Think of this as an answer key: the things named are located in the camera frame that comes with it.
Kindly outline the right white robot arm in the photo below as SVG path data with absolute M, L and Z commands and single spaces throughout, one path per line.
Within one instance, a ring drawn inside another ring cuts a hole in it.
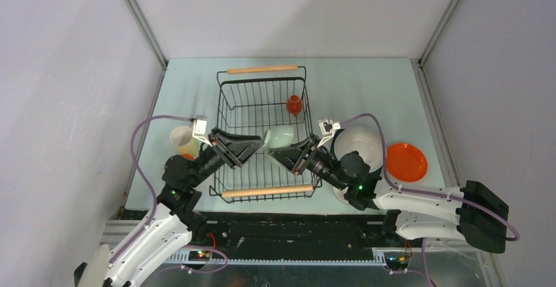
M 463 187 L 410 188 L 393 181 L 373 160 L 383 161 L 381 143 L 333 139 L 332 150 L 311 136 L 289 146 L 266 149 L 271 159 L 292 174 L 309 171 L 341 191 L 344 201 L 358 210 L 384 210 L 382 240 L 398 246 L 405 240 L 438 238 L 462 240 L 479 250 L 506 250 L 509 206 L 481 182 Z

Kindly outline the orange round plate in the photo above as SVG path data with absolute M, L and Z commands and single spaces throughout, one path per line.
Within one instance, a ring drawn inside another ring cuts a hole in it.
M 396 180 L 415 183 L 428 173 L 428 160 L 424 153 L 409 143 L 394 143 L 386 149 L 386 170 Z

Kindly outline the orange glossy bowl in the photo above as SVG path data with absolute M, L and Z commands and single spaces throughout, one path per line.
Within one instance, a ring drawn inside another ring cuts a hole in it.
M 181 156 L 183 156 L 184 158 L 189 159 L 189 160 L 193 160 L 193 161 L 195 160 L 195 157 L 193 155 L 181 154 Z

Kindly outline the green floral ceramic bowl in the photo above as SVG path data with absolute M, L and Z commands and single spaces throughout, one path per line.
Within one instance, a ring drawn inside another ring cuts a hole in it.
M 294 142 L 295 128 L 292 125 L 281 125 L 264 132 L 263 150 L 288 147 Z

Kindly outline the yellow ceramic mug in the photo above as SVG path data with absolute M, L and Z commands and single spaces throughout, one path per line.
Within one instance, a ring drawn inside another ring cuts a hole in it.
M 196 158 L 199 154 L 199 142 L 192 138 L 192 129 L 188 126 L 178 126 L 173 129 L 169 134 L 169 141 L 179 155 L 189 154 Z

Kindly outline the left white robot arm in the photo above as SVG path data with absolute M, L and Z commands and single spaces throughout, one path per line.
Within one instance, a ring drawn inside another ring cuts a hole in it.
M 214 128 L 205 141 L 207 147 L 194 160 L 174 155 L 166 161 L 165 186 L 153 208 L 115 248 L 102 245 L 89 262 L 76 268 L 76 286 L 140 286 L 181 247 L 206 240 L 203 216 L 194 210 L 202 195 L 196 187 L 224 165 L 244 165 L 264 139 Z

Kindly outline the white pink fluted plate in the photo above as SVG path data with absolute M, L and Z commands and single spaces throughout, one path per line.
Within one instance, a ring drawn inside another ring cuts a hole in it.
M 384 164 L 383 144 L 379 134 L 365 126 L 352 126 L 336 135 L 332 147 L 337 159 L 356 151 L 370 171 L 381 169 Z

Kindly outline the white ceramic bowl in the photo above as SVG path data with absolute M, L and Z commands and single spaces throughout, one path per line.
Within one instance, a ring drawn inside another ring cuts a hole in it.
M 346 195 L 346 193 L 348 192 L 348 188 L 345 188 L 345 189 L 338 189 L 338 188 L 336 188 L 336 187 L 333 187 L 332 189 L 333 189 L 333 191 L 334 191 L 334 194 L 335 194 L 336 198 L 337 198 L 340 202 L 342 202 L 342 203 L 344 203 L 344 204 L 346 204 L 346 205 L 349 205 L 349 201 L 345 198 L 345 195 Z

